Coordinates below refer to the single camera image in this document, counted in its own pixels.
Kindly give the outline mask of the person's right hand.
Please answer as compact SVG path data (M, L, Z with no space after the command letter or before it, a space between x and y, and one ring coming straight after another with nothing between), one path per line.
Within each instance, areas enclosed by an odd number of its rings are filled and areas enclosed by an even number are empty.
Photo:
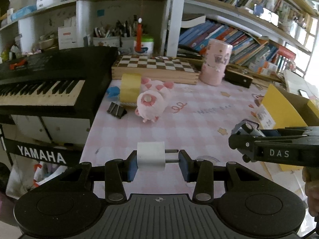
M312 217L318 216L318 180L313 178L309 172L309 168L304 167L302 171L302 179L305 182L305 194L308 197L309 214Z

